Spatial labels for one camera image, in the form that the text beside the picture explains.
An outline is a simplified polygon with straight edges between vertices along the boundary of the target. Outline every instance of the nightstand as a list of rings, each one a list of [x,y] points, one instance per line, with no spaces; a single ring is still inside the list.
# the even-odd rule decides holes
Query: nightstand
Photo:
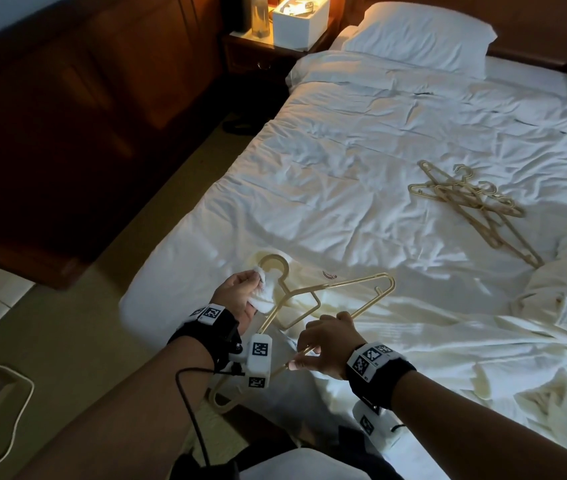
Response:
[[[337,35],[338,23],[328,19],[327,29],[307,51],[291,50],[273,45],[270,37],[256,39],[246,34],[222,36],[226,72],[229,79],[231,109],[241,121],[225,124],[224,129],[238,134],[257,134],[288,99],[285,78],[297,60],[305,55],[327,50]]]

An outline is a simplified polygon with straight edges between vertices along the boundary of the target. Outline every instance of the black cable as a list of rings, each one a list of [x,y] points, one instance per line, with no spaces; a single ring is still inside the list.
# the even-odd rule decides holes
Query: black cable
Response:
[[[224,376],[244,376],[245,374],[240,373],[236,374],[235,372],[215,372],[212,369],[204,369],[203,367],[186,367],[185,369],[181,369],[177,371],[175,374],[175,382],[177,383],[177,388],[179,389],[179,394],[181,394],[181,399],[184,401],[184,405],[186,406],[186,411],[188,411],[188,415],[190,416],[190,420],[193,423],[193,428],[195,428],[195,433],[197,434],[197,439],[199,440],[199,445],[202,448],[202,454],[204,455],[204,462],[206,462],[206,467],[210,467],[210,459],[208,458],[208,450],[206,449],[206,444],[204,444],[204,437],[202,435],[201,430],[199,429],[199,425],[197,424],[197,419],[195,419],[195,413],[193,409],[190,407],[190,403],[188,403],[188,398],[186,397],[186,393],[184,392],[184,388],[179,381],[179,374],[182,372],[208,372],[209,374],[223,374]]]

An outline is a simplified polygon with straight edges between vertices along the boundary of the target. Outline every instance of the right hand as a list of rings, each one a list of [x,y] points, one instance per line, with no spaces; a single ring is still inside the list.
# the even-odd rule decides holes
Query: right hand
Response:
[[[348,312],[339,312],[335,317],[321,315],[319,320],[309,322],[299,335],[297,350],[314,348],[319,356],[297,354],[288,362],[288,369],[310,369],[320,371],[335,379],[345,379],[345,366],[356,349],[367,343],[354,329]]]

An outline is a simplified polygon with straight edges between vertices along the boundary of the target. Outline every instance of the black pants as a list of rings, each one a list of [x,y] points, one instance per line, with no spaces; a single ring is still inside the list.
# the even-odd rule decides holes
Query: black pants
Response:
[[[256,442],[242,450],[227,464],[213,467],[214,471],[208,472],[206,468],[199,466],[192,455],[183,454],[175,462],[170,480],[189,478],[232,480],[233,472],[242,472],[282,453],[294,450],[296,447],[297,445],[290,438],[281,441],[264,440]],[[402,477],[392,468],[390,463],[365,450],[365,436],[361,431],[340,427],[339,444],[326,453],[335,460],[363,470],[371,480],[402,480]]]

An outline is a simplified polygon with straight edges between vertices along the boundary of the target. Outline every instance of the tissue box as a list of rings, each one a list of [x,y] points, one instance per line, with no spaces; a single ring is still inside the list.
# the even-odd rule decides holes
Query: tissue box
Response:
[[[284,15],[284,0],[273,10],[273,43],[278,47],[308,50],[327,29],[330,0],[309,0],[314,12],[308,16]]]

